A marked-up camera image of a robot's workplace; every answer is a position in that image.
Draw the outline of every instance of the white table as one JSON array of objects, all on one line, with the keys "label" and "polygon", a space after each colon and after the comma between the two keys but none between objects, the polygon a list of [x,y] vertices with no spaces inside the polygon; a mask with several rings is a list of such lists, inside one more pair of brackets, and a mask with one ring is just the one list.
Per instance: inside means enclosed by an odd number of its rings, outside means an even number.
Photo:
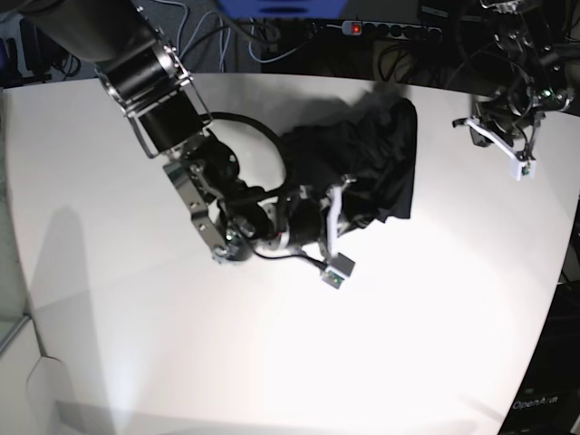
[{"label": "white table", "polygon": [[[210,109],[284,132],[373,84],[201,75],[198,86]],[[497,433],[564,260],[580,120],[548,115],[536,179],[518,183],[499,150],[452,129],[467,95],[404,91],[420,120],[412,219],[341,239],[357,266],[340,291],[300,261],[215,264],[96,81],[7,92],[34,317],[91,434]],[[248,132],[219,128],[230,144]]]}]

